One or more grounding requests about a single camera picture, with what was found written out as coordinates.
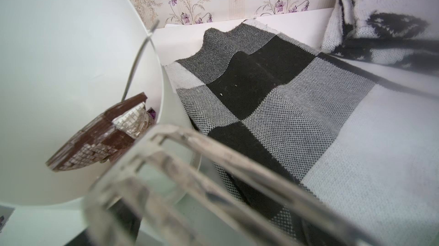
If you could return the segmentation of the clear left gripper finger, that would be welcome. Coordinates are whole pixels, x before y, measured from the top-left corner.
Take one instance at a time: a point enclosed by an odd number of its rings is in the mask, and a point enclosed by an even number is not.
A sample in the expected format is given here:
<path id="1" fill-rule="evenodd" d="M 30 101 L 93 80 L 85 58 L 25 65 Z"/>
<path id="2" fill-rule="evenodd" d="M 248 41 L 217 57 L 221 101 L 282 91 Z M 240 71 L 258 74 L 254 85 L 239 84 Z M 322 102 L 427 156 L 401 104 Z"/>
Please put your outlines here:
<path id="1" fill-rule="evenodd" d="M 208 158 L 268 198 L 348 246 L 377 246 L 379 241 L 321 204 L 311 194 L 237 151 L 192 129 L 160 124 L 149 129 L 133 148 L 90 188 L 83 199 L 87 233 L 97 246 L 132 246 L 134 239 L 110 212 L 121 200 L 147 221 L 171 246 L 203 246 L 204 238 L 139 176 L 144 166 L 161 171 L 232 229 L 259 246 L 288 246 L 289 237 L 262 215 L 240 204 L 207 176 L 169 153 L 171 140 Z"/>

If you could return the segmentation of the white smiley houndstooth scarf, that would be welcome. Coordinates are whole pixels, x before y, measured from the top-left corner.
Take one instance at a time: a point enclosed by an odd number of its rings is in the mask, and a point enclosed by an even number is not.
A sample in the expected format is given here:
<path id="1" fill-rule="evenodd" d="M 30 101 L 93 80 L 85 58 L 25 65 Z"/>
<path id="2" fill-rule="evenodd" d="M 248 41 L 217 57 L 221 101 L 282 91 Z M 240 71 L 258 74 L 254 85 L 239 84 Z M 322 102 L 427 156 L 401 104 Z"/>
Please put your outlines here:
<path id="1" fill-rule="evenodd" d="M 439 0 L 337 0 L 321 49 L 438 76 Z"/>

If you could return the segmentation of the grey black checked scarf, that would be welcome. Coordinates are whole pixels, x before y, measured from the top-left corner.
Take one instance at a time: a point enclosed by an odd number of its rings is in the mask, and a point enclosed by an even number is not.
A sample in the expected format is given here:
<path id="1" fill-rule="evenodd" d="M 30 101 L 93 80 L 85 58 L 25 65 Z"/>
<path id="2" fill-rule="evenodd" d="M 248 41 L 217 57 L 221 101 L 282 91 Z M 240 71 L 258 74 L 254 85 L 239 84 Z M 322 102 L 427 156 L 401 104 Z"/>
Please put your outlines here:
<path id="1" fill-rule="evenodd" d="M 439 234 L 439 96 L 248 20 L 165 70 L 199 131 L 387 246 Z"/>

